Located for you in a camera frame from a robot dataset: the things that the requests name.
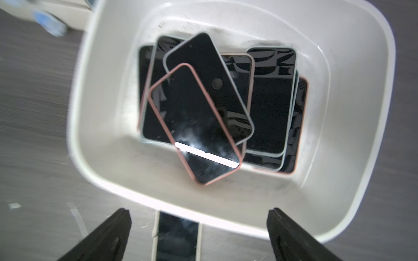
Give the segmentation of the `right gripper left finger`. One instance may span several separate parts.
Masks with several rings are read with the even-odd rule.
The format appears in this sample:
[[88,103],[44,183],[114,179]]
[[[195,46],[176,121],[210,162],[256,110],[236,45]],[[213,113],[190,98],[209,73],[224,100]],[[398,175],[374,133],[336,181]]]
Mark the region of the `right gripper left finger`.
[[131,226],[130,211],[120,208],[59,260],[121,261]]

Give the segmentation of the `black phone pink case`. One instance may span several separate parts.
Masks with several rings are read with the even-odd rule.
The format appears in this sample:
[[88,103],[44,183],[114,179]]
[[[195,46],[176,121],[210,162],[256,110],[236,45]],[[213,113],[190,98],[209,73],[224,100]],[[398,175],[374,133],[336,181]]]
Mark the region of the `black phone pink case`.
[[149,88],[148,103],[190,177],[209,185],[243,163],[195,69],[181,63]]

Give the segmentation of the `white plastic storage tub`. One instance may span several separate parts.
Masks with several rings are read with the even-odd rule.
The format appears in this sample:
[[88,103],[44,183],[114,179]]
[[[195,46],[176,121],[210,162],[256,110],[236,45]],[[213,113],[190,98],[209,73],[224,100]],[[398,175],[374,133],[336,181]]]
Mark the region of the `white plastic storage tub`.
[[[220,51],[268,42],[297,51],[309,87],[292,174],[243,165],[202,186],[173,147],[139,140],[139,47],[201,31]],[[71,89],[69,155],[95,186],[148,207],[262,239],[277,207],[325,243],[347,228],[368,186],[395,57],[390,25],[367,1],[97,1]]]

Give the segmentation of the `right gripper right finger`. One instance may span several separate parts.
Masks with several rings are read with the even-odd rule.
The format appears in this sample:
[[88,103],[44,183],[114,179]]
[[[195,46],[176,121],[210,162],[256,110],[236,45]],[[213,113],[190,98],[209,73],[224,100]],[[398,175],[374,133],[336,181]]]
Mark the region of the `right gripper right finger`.
[[269,210],[266,225],[278,261],[340,260],[278,208]]

